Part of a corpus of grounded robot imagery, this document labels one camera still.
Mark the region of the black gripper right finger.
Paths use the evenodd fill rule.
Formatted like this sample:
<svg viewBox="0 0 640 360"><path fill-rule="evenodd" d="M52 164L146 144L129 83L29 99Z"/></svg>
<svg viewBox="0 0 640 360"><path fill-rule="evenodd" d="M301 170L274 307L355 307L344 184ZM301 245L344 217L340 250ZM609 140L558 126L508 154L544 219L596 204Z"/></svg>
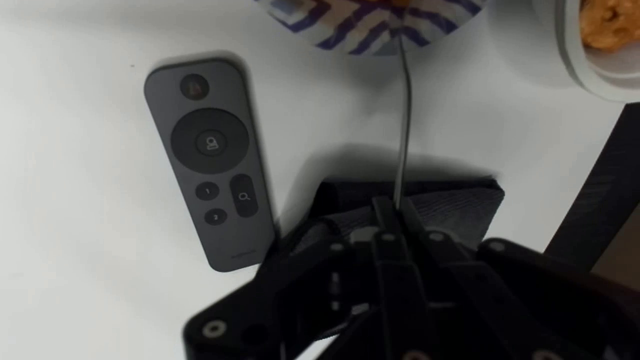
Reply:
<svg viewBox="0 0 640 360"><path fill-rule="evenodd" d="M426 230L426 225L422 222L422 217L409 198L402 200L400 215L402 215L404 227L409 232L419 235Z"/></svg>

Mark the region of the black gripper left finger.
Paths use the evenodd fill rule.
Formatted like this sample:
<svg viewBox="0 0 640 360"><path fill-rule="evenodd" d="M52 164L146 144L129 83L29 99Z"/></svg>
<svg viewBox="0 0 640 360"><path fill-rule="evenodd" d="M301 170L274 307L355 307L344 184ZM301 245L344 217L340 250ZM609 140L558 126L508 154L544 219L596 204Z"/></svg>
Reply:
<svg viewBox="0 0 640 360"><path fill-rule="evenodd" d="M376 197L371 200L371 212L376 221L376 230L380 235L395 235L400 230L400 225L395 221L395 208L393 202L382 197Z"/></svg>

